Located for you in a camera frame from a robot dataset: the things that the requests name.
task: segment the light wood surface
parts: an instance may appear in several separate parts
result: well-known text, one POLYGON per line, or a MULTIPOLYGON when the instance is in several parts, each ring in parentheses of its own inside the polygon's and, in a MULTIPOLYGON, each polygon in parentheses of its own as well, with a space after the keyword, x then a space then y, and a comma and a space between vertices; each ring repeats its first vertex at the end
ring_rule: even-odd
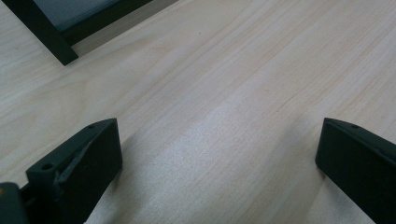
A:
POLYGON ((314 158, 325 117, 396 142, 395 28, 393 0, 180 0, 63 67, 0 3, 0 181, 115 117, 88 223, 373 223, 314 158))

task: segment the wooden table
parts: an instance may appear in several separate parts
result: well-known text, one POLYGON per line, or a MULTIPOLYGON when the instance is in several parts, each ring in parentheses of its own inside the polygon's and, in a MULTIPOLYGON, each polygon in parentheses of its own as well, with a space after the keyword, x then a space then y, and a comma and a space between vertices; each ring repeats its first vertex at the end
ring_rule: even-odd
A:
POLYGON ((395 28, 391 0, 180 0, 63 67, 0 3, 0 181, 114 117, 88 223, 372 223, 314 158, 325 117, 396 142, 395 28))

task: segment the black plastic part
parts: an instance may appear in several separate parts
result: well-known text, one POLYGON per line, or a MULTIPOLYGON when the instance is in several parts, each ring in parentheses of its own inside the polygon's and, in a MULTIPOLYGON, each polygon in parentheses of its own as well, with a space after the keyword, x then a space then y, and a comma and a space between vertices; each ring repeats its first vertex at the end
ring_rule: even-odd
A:
POLYGON ((0 223, 29 224, 20 189, 14 183, 0 184, 0 223))
POLYGON ((0 224, 26 214, 29 222, 15 223, 84 223, 121 166, 117 120, 91 124, 30 167, 22 190, 0 185, 0 217, 13 214, 0 224))
POLYGON ((363 128, 325 119, 316 164, 375 223, 396 223, 396 146, 363 128))

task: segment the black metal frame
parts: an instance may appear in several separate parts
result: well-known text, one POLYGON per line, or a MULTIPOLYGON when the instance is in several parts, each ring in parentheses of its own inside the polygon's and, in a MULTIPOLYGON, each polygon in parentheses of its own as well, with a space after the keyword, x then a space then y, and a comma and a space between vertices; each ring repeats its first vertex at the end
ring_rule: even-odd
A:
POLYGON ((67 65, 78 58, 72 45, 152 0, 120 0, 64 31, 57 30, 33 0, 2 1, 63 65, 67 65))

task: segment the dark gray panel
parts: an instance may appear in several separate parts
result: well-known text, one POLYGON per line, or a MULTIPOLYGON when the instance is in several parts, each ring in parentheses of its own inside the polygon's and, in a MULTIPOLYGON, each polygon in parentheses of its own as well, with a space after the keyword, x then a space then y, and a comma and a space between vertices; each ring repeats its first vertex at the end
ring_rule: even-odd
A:
POLYGON ((34 0, 52 24, 63 31, 120 0, 34 0))

